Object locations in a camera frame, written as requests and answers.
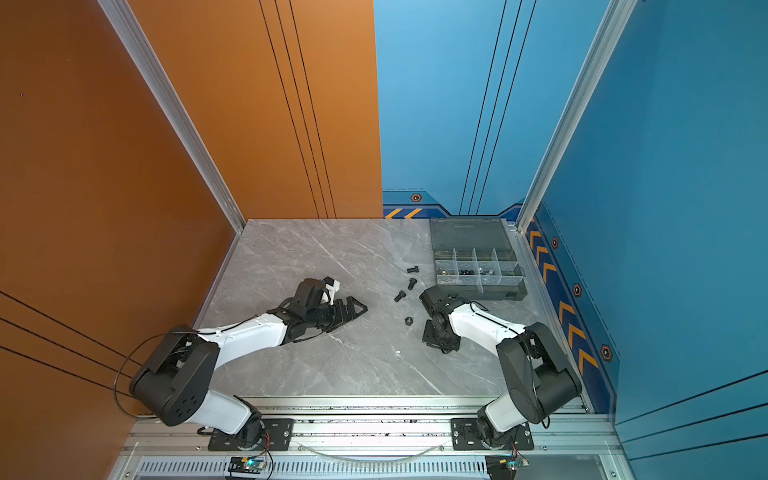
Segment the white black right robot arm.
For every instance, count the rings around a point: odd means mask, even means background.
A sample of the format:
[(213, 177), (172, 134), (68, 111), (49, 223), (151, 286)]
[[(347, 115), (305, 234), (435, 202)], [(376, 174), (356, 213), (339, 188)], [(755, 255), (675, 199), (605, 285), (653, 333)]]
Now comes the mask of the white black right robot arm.
[(428, 346), (447, 354), (466, 339), (500, 363), (504, 392), (477, 412), (476, 425), (485, 445), (500, 448), (510, 443), (514, 429), (545, 423), (581, 395), (580, 376), (547, 325), (513, 323), (459, 298), (440, 300), (425, 310), (430, 319), (423, 342)]

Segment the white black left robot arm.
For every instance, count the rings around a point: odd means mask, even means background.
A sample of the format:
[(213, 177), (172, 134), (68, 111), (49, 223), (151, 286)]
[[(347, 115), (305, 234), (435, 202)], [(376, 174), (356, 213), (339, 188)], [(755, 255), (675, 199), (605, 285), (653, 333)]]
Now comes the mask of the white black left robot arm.
[(225, 327), (176, 327), (134, 375), (129, 392), (169, 427), (197, 424), (252, 445), (264, 430), (261, 412), (238, 396), (212, 389), (214, 372), (257, 351), (296, 343), (309, 329), (332, 332), (367, 311), (352, 296), (308, 309), (287, 299), (259, 316)]

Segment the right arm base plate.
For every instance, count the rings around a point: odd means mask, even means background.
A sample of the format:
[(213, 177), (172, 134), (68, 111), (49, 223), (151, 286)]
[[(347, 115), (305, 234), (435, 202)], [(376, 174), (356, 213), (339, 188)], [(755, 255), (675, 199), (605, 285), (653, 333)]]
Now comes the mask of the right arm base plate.
[(457, 451), (532, 451), (535, 448), (528, 423), (500, 432), (495, 430), (487, 420), (477, 417), (458, 417), (450, 420), (450, 427), (452, 446)]

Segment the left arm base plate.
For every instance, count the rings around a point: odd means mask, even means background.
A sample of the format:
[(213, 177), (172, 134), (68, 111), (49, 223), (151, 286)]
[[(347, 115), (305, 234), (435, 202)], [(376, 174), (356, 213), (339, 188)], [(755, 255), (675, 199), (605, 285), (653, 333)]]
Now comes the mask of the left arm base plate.
[(294, 430), (291, 418), (259, 419), (246, 424), (237, 434), (226, 434), (214, 429), (210, 435), (208, 450), (232, 452), (284, 452), (289, 449)]

